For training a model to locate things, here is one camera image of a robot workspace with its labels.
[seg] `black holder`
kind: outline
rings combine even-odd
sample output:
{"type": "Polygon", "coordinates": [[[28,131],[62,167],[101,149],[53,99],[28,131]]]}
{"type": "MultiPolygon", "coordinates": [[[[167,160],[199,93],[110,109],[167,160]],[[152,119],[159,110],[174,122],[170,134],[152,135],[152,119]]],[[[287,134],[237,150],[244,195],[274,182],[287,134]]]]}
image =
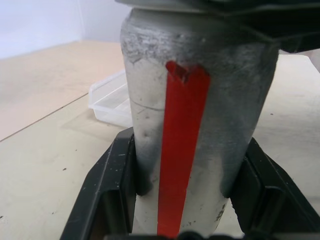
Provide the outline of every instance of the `black holder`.
{"type": "MultiPolygon", "coordinates": [[[[120,132],[86,176],[60,240],[165,240],[131,236],[136,203],[133,129],[120,132]]],[[[291,177],[252,138],[231,191],[243,239],[320,240],[320,217],[291,177]]],[[[202,240],[184,232],[178,240],[202,240]]],[[[232,240],[214,235],[210,240],[232,240]]]]}

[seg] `red strip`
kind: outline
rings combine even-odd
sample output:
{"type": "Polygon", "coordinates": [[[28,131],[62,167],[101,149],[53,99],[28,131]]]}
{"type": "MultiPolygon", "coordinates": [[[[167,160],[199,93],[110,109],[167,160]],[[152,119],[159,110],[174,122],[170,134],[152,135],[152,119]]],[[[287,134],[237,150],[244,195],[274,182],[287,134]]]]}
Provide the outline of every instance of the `red strip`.
{"type": "Polygon", "coordinates": [[[176,237],[184,210],[210,76],[197,65],[168,70],[158,196],[158,235],[176,237]]]}

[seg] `beige table surface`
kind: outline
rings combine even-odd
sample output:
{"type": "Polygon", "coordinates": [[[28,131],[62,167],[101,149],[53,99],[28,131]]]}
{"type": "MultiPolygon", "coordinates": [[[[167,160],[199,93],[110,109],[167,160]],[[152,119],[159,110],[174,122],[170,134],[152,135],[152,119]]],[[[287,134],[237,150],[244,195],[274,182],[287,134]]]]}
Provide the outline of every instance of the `beige table surface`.
{"type": "MultiPolygon", "coordinates": [[[[280,56],[254,136],[320,214],[319,117],[320,74],[306,56],[280,56]]],[[[86,174],[122,129],[97,121],[84,96],[0,142],[0,239],[59,239],[86,174]]],[[[216,232],[241,234],[231,204],[216,232]]]]}
{"type": "Polygon", "coordinates": [[[0,141],[124,68],[119,43],[73,42],[0,60],[0,141]]]}

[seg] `black plastic bracket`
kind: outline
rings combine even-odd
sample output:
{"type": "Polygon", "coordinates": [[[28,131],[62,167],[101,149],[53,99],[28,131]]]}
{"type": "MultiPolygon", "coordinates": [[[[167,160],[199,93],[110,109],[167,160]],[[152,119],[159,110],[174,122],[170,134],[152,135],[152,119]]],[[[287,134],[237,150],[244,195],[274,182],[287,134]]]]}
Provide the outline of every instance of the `black plastic bracket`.
{"type": "Polygon", "coordinates": [[[61,240],[103,239],[132,231],[136,151],[133,129],[120,132],[87,174],[61,240]]]}
{"type": "Polygon", "coordinates": [[[231,202],[245,234],[320,232],[316,211],[254,138],[231,191],[231,202]]]}

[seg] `gray cylinder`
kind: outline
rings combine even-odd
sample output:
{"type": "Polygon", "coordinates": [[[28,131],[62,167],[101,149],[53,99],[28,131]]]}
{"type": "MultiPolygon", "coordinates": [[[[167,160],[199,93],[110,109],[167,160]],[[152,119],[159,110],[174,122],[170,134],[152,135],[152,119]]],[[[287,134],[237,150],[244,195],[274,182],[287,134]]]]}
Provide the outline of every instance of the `gray cylinder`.
{"type": "Polygon", "coordinates": [[[133,9],[122,25],[121,47],[142,193],[135,217],[147,234],[156,234],[158,224],[165,65],[201,65],[210,75],[180,222],[180,231],[210,235],[257,125],[278,46],[210,15],[133,9]]]}

